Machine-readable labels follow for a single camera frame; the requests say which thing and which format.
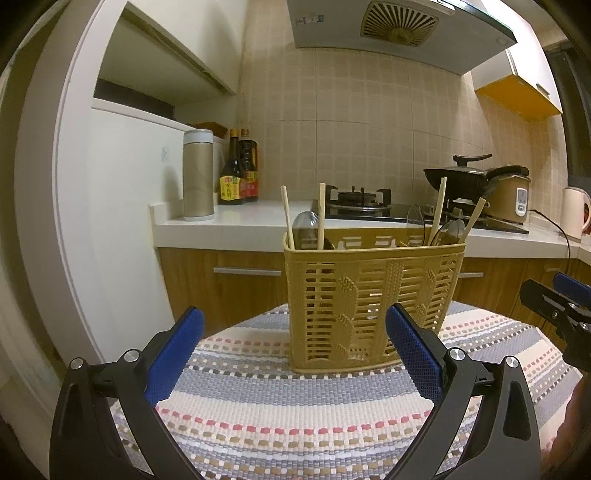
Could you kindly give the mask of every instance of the range hood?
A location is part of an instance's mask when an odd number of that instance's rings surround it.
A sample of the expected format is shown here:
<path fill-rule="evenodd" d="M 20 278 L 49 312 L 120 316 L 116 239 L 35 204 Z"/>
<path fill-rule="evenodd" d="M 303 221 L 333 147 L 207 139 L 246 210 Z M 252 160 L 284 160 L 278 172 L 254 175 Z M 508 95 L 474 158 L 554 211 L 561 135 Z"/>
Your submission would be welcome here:
<path fill-rule="evenodd" d="M 296 47 L 375 51 L 459 75 L 517 43 L 480 0 L 287 0 Z"/>

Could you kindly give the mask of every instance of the screw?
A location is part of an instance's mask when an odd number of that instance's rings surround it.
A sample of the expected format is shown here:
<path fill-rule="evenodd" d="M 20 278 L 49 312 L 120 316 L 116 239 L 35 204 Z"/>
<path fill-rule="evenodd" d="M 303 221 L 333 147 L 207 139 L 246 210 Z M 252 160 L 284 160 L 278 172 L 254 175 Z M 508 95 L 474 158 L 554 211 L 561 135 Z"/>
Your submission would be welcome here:
<path fill-rule="evenodd" d="M 449 350 L 449 356 L 457 361 L 464 360 L 466 358 L 464 350 L 460 350 L 459 348 L 452 348 Z"/>
<path fill-rule="evenodd" d="M 506 362 L 511 368 L 517 368 L 519 366 L 519 360 L 514 356 L 508 356 Z"/>
<path fill-rule="evenodd" d="M 82 358 L 75 358 L 70 362 L 70 368 L 72 370 L 78 370 L 84 364 L 84 360 Z"/>
<path fill-rule="evenodd" d="M 126 362 L 135 362 L 139 358 L 139 352 L 137 350 L 128 350 L 125 352 L 123 359 Z"/>

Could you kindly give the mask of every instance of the upper cabinet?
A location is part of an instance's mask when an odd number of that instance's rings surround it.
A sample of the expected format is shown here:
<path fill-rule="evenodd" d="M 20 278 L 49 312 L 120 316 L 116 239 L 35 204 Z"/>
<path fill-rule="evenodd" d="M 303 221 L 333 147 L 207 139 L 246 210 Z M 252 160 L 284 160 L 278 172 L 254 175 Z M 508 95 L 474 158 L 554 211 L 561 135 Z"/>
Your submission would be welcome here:
<path fill-rule="evenodd" d="M 517 43 L 472 70 L 474 90 L 529 120 L 561 114 L 554 77 L 530 24 L 501 0 L 482 3 L 513 31 Z"/>
<path fill-rule="evenodd" d="M 171 35 L 230 93 L 238 91 L 248 0 L 131 0 L 128 8 Z"/>
<path fill-rule="evenodd" d="M 238 91 L 248 0 L 133 0 L 99 78 L 173 107 Z"/>

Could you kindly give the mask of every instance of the tile wall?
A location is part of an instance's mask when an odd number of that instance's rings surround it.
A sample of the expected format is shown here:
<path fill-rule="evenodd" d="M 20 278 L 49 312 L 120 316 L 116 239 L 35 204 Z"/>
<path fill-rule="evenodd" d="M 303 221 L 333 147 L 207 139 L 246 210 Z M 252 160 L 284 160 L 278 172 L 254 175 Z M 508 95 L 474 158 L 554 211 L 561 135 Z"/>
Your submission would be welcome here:
<path fill-rule="evenodd" d="M 423 169 L 452 155 L 493 157 L 489 168 L 530 168 L 532 206 L 556 218 L 566 186 L 560 117 L 534 124 L 474 93 L 462 77 L 416 61 L 333 48 L 294 47 L 287 4 L 251 0 L 238 118 L 262 150 L 261 197 L 390 188 L 393 201 L 432 202 Z"/>

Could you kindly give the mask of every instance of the table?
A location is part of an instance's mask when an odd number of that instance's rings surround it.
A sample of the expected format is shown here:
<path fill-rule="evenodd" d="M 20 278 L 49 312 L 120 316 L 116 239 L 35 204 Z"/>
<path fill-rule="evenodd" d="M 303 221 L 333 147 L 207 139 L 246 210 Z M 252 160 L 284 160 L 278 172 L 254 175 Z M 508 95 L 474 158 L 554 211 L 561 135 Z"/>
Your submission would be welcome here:
<path fill-rule="evenodd" d="M 383 478 L 412 442 L 433 404 L 403 365 L 353 374 L 289 369 L 287 305 L 203 339 L 168 400 L 163 422 L 207 478 Z M 473 359 L 522 364 L 540 430 L 551 446 L 581 375 L 535 327 L 453 302 L 439 333 Z M 455 465 L 480 398 L 473 398 L 441 471 Z M 118 403 L 115 423 L 134 465 L 150 471 Z"/>

